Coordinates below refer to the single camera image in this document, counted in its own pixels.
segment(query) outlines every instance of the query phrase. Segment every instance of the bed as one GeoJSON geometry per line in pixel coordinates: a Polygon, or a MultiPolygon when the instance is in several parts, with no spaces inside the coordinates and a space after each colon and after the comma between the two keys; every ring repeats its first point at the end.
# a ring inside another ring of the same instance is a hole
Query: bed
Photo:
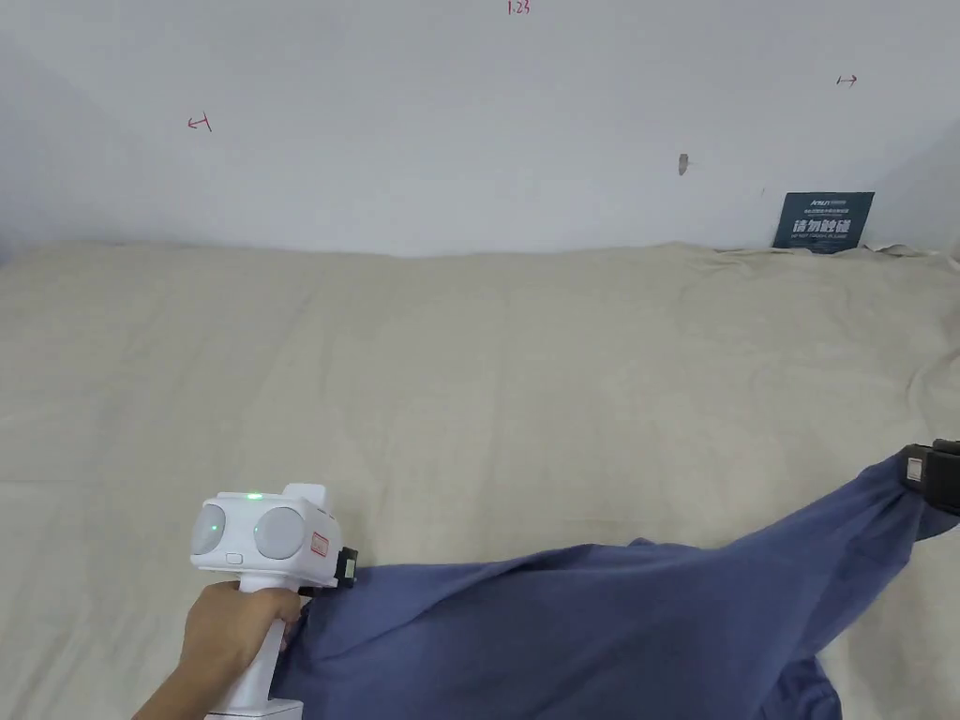
{"type": "MultiPolygon", "coordinates": [[[[223,490],[323,482],[362,564],[716,546],[960,438],[960,266],[681,245],[0,267],[0,718],[128,718],[223,490]]],[[[852,720],[960,708],[957,534],[824,653],[852,720]]]]}

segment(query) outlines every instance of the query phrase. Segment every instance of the white wall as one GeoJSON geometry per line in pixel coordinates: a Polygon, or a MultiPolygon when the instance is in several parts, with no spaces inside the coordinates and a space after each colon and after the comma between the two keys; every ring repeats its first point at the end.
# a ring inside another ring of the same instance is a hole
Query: white wall
{"type": "Polygon", "coordinates": [[[7,252],[762,247],[812,190],[875,190],[872,245],[960,236],[955,0],[3,5],[7,252]]]}

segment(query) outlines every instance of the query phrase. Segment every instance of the white handheld device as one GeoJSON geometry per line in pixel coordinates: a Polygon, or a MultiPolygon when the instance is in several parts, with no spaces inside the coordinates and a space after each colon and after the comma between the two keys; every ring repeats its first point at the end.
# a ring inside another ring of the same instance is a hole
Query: white handheld device
{"type": "MultiPolygon", "coordinates": [[[[240,590],[352,587],[357,553],[344,547],[323,485],[292,483],[283,494],[221,492],[193,526],[190,562],[240,576],[240,590]]],[[[283,622],[274,622],[250,668],[207,720],[300,720],[303,703],[268,699],[283,622]]]]}

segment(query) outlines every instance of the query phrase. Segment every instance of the device handle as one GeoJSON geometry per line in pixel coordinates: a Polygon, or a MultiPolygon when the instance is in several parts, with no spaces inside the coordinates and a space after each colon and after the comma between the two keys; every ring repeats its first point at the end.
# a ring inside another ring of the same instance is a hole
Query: device handle
{"type": "MultiPolygon", "coordinates": [[[[296,590],[299,586],[296,578],[283,575],[240,573],[241,592],[256,592],[264,588],[296,590]]],[[[283,626],[282,620],[274,620],[256,658],[230,688],[218,712],[231,714],[234,710],[261,709],[267,706],[270,683],[274,679],[276,659],[280,654],[280,642],[283,640],[283,626]]]]}

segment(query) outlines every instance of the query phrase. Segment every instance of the red label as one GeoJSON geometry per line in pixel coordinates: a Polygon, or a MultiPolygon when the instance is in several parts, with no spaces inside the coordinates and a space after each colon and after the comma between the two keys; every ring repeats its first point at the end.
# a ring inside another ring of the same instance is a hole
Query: red label
{"type": "Polygon", "coordinates": [[[320,533],[314,533],[313,539],[310,541],[310,549],[325,558],[326,551],[330,549],[330,541],[320,533]]]}

